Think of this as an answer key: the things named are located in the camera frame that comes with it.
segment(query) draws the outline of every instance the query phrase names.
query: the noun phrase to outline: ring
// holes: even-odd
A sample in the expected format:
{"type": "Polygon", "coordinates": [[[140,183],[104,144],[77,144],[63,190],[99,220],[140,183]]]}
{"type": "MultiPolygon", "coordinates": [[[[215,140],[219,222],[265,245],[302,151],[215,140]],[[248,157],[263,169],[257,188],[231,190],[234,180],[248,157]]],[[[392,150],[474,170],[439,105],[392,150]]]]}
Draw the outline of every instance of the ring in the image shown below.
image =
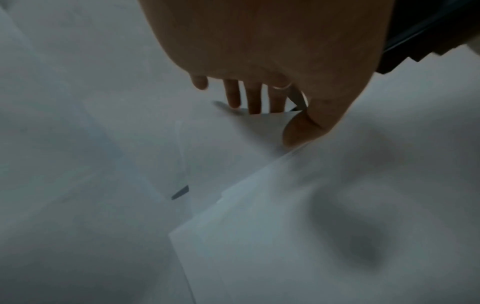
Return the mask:
{"type": "Polygon", "coordinates": [[[286,85],[285,87],[279,88],[279,87],[274,87],[274,86],[272,86],[272,88],[274,88],[275,90],[283,91],[283,90],[288,89],[288,88],[291,87],[291,86],[292,86],[292,83],[290,82],[290,83],[289,83],[288,85],[286,85]]]}

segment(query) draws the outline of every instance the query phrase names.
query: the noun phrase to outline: skin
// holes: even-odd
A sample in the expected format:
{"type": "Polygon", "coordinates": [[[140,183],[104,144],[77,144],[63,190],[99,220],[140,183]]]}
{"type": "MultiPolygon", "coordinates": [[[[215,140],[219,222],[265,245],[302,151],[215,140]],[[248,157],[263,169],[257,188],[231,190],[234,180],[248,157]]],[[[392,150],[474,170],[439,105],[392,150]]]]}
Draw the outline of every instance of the skin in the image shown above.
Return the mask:
{"type": "Polygon", "coordinates": [[[222,79],[228,103],[251,114],[268,86],[282,112],[293,83],[308,109],[286,126],[288,147],[314,140],[342,118],[379,63],[394,0],[139,0],[168,56],[204,90],[222,79]]]}

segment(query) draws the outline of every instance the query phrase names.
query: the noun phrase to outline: black object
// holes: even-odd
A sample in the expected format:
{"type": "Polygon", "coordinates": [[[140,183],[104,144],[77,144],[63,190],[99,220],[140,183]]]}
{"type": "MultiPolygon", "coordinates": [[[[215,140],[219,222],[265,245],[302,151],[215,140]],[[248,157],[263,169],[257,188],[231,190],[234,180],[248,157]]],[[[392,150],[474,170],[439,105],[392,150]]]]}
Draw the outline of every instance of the black object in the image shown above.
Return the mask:
{"type": "Polygon", "coordinates": [[[480,33],[480,0],[397,0],[377,72],[443,55],[480,33]]]}

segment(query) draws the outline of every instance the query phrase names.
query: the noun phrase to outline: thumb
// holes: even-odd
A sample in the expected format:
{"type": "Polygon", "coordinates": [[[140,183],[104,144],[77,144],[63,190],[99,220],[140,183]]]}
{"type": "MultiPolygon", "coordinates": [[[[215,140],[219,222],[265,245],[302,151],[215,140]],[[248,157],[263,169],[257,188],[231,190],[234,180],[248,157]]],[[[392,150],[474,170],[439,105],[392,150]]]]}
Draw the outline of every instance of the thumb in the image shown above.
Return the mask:
{"type": "Polygon", "coordinates": [[[283,144],[296,147],[328,133],[342,118],[357,94],[337,99],[311,99],[308,108],[290,120],[283,131],[283,144]]]}

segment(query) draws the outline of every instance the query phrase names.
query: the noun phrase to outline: finger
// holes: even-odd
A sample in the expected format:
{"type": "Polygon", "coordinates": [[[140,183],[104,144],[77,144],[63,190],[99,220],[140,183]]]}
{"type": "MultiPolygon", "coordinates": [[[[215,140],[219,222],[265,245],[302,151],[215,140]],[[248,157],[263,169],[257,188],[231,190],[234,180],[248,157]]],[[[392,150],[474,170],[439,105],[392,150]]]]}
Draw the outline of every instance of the finger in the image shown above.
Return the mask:
{"type": "Polygon", "coordinates": [[[260,114],[262,111],[262,83],[244,81],[248,112],[260,114]]]}
{"type": "Polygon", "coordinates": [[[205,90],[209,87],[209,80],[206,76],[196,76],[190,74],[190,79],[191,83],[193,83],[193,85],[199,90],[205,90]]]}
{"type": "Polygon", "coordinates": [[[279,90],[274,87],[268,87],[268,101],[270,102],[270,113],[281,113],[285,110],[287,102],[288,89],[279,90]]]}
{"type": "Polygon", "coordinates": [[[226,99],[228,105],[236,109],[240,107],[242,99],[240,97],[239,81],[234,79],[224,79],[223,86],[225,87],[226,99]]]}
{"type": "Polygon", "coordinates": [[[285,127],[283,144],[296,147],[325,135],[340,121],[356,97],[310,100],[308,108],[293,117],[285,127]]]}

